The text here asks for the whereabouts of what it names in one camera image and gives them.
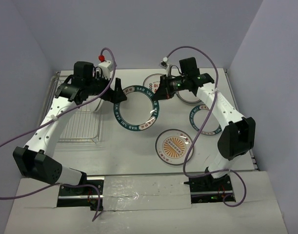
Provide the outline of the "red character plate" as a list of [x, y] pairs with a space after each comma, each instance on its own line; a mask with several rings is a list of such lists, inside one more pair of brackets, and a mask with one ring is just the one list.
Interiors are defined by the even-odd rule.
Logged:
[[163, 76], [163, 74], [160, 74], [160, 73], [151, 74], [147, 78], [145, 78], [142, 85], [147, 89], [149, 89], [154, 94], [159, 88], [161, 76]]

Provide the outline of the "teal ring lettered plate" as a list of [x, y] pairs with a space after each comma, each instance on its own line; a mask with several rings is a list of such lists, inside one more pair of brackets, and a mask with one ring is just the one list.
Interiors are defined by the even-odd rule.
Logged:
[[156, 123], [159, 116], [159, 102], [153, 101], [154, 93], [140, 85], [123, 89], [127, 100], [114, 104], [114, 117], [124, 129], [139, 132]]

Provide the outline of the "orange sunburst plate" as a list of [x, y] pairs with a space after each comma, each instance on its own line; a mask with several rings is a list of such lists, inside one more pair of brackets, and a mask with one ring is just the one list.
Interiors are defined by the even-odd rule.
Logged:
[[155, 142], [158, 157], [166, 164], [179, 166], [184, 163], [192, 144], [191, 137], [182, 130], [168, 129], [159, 134]]

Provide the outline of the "teal red rim plate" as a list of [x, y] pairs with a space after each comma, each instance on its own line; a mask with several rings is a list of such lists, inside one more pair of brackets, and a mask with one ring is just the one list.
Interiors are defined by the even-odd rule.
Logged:
[[101, 98], [98, 98], [90, 103], [90, 111], [92, 113], [96, 113], [102, 106], [103, 100]]

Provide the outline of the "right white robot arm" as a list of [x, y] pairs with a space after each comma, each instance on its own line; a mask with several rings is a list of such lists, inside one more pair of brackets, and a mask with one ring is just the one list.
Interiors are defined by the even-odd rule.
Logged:
[[199, 98], [214, 115], [222, 133], [218, 140], [218, 154], [205, 170], [205, 187], [211, 191], [221, 186], [221, 177], [231, 169], [238, 156], [246, 154], [254, 146], [256, 122], [245, 117], [218, 90], [218, 79], [208, 73], [201, 74], [194, 57], [180, 60], [181, 74], [171, 75], [171, 65], [164, 57], [160, 65], [167, 73], [160, 77], [160, 84], [153, 100], [171, 99], [176, 92], [188, 90]]

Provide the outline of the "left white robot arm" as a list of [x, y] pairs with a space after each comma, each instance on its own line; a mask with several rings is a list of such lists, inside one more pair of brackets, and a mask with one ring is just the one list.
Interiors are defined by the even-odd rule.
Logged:
[[20, 173], [47, 184], [70, 184], [77, 194], [88, 189], [87, 174], [68, 168], [53, 159], [54, 150], [69, 119], [84, 104], [95, 100], [120, 103], [127, 99], [121, 80], [115, 77], [116, 64], [104, 60], [94, 66], [78, 61], [73, 74], [57, 87], [52, 105], [41, 126], [23, 147], [13, 151]]

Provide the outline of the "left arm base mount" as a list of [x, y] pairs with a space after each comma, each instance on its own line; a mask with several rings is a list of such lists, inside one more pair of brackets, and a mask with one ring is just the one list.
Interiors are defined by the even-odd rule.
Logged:
[[[98, 188], [100, 193], [99, 210], [103, 210], [103, 186], [105, 177], [103, 176], [89, 176], [87, 183]], [[82, 187], [72, 188], [61, 185], [59, 188], [59, 195], [57, 200], [57, 207], [89, 207], [91, 211], [96, 211], [98, 206], [98, 193], [94, 188]]]

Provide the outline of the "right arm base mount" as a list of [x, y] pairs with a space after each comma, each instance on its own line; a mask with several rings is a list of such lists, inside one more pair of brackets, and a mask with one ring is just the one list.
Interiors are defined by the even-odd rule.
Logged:
[[192, 204], [223, 202], [223, 199], [226, 202], [235, 202], [229, 175], [220, 178], [213, 178], [211, 175], [188, 178], [183, 184], [189, 186]]

